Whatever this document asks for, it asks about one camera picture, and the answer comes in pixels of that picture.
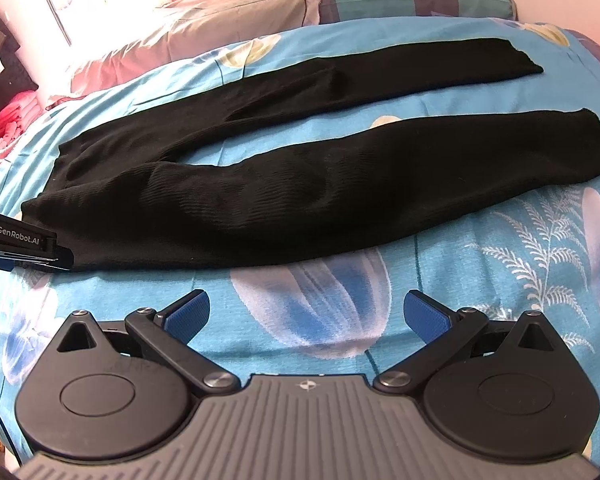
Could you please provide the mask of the beige pillow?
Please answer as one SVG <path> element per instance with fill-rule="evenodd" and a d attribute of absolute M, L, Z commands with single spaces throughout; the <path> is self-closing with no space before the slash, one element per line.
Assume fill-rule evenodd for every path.
<path fill-rule="evenodd" d="M 86 96 L 159 66 L 235 42 L 317 25 L 321 0 L 176 0 L 101 32 L 71 69 L 70 93 Z"/>

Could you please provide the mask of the pink folded clothes pile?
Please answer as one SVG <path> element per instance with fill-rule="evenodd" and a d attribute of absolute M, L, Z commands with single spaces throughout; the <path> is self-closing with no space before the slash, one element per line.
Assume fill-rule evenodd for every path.
<path fill-rule="evenodd" d="M 0 151 L 17 141 L 43 109 L 34 91 L 20 92 L 0 111 Z"/>

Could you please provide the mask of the black hanging garment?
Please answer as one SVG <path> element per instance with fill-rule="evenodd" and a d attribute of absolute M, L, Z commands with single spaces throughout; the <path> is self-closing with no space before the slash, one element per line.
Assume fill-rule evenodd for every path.
<path fill-rule="evenodd" d="M 20 43 L 0 18 L 0 113 L 21 92 L 38 91 L 38 84 L 18 58 Z"/>

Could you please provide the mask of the blue floral bed sheet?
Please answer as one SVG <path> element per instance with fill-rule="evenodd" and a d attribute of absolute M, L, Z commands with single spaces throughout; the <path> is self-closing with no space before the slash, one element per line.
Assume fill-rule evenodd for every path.
<path fill-rule="evenodd" d="M 194 164 L 227 166 L 288 144 L 339 138 L 420 116 L 592 110 L 600 118 L 600 46 L 575 30 L 498 18 L 376 18 L 312 26 L 214 49 L 126 84 L 62 104 L 0 159 L 0 214 L 15 217 L 42 191 L 59 145 L 103 122 L 220 84 L 318 56 L 393 44 L 500 37 L 543 67 L 541 76 L 452 88 L 268 128 L 208 146 Z M 208 292 L 196 349 L 253 373 L 373 375 L 420 344 L 402 302 L 413 288 L 496 320 L 542 311 L 600 396 L 600 177 L 543 188 L 381 248 L 278 269 L 46 274 L 0 271 L 0 415 L 21 457 L 17 392 L 73 310 L 100 320 Z M 600 465 L 600 418 L 588 444 Z"/>

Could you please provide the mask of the black knit pants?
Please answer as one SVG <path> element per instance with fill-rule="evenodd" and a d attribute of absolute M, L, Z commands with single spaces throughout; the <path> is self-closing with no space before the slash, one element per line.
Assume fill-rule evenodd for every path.
<path fill-rule="evenodd" d="M 539 73 L 500 38 L 314 58 L 81 133 L 22 216 L 56 233 L 76 270 L 270 266 L 390 243 L 598 177 L 600 120 L 590 110 L 413 118 L 232 166 L 182 157 L 319 114 Z"/>

